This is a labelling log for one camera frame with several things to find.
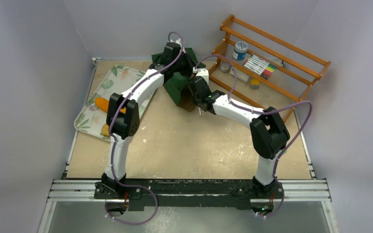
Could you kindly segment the green paper bag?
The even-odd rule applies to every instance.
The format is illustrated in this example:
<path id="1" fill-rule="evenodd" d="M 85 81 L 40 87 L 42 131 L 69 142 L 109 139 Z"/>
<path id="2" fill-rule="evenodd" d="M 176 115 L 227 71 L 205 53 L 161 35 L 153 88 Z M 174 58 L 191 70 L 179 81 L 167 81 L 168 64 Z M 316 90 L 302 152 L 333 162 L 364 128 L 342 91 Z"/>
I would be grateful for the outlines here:
<path id="1" fill-rule="evenodd" d="M 198 62 L 196 54 L 192 48 L 186 48 L 186 53 L 190 56 L 192 65 Z M 160 57 L 162 53 L 156 53 L 151 55 L 152 61 L 154 64 L 160 63 Z M 179 59 L 182 63 L 186 63 L 187 67 L 189 64 L 185 57 Z M 182 75 L 179 72 L 175 72 L 173 76 L 164 84 L 164 88 L 173 101 L 173 103 L 188 112 L 192 112 L 196 109 L 196 105 L 193 103 L 192 94 L 189 87 L 187 86 L 188 79 L 191 76 L 192 68 L 186 70 L 186 75 Z"/>

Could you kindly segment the orange fake baguette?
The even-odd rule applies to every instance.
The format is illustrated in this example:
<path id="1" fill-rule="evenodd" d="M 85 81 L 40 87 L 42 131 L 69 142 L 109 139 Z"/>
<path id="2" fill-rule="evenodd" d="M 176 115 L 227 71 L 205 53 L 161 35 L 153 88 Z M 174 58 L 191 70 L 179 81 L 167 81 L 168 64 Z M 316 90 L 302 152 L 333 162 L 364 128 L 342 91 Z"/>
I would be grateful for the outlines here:
<path id="1" fill-rule="evenodd" d="M 103 112 L 108 113 L 109 101 L 105 98 L 95 98 L 95 105 Z"/>

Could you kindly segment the round fake bread bun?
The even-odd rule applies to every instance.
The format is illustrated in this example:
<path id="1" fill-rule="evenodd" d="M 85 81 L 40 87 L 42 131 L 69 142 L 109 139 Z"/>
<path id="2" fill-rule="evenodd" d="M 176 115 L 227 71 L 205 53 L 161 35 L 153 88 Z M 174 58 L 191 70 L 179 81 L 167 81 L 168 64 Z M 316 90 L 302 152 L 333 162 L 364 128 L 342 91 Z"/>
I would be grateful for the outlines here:
<path id="1" fill-rule="evenodd" d="M 109 137 L 109 126 L 107 124 L 104 124 L 101 128 L 101 135 L 105 137 Z"/>

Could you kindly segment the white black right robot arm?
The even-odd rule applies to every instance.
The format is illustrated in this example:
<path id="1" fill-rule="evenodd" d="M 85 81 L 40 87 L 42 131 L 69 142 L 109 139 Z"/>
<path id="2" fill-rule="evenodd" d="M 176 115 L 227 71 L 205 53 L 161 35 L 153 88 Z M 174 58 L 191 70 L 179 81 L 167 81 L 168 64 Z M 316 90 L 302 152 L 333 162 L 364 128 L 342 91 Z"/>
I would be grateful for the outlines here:
<path id="1" fill-rule="evenodd" d="M 273 114 L 273 107 L 256 113 L 245 104 L 234 104 L 225 93 L 219 90 L 212 92 L 202 76 L 191 77 L 187 85 L 192 93 L 193 103 L 201 110 L 229 118 L 250 130 L 253 147 L 259 155 L 252 190 L 258 197 L 266 197 L 277 187 L 275 171 L 278 154 L 290 139 L 279 113 Z"/>

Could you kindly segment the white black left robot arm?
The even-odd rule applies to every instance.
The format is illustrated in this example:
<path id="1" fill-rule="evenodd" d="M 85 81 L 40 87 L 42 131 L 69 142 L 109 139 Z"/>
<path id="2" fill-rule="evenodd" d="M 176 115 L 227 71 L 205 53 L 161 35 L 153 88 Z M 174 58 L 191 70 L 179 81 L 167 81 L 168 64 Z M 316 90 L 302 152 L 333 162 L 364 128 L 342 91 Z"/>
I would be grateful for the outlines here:
<path id="1" fill-rule="evenodd" d="M 129 185 L 125 184 L 129 145 L 140 126 L 139 106 L 156 89 L 163 86 L 175 72 L 191 71 L 192 61 L 181 41 L 168 42 L 159 61 L 150 65 L 140 80 L 122 94 L 110 96 L 106 123 L 111 142 L 110 162 L 101 181 L 95 184 L 95 197 L 110 195 L 121 198 Z"/>

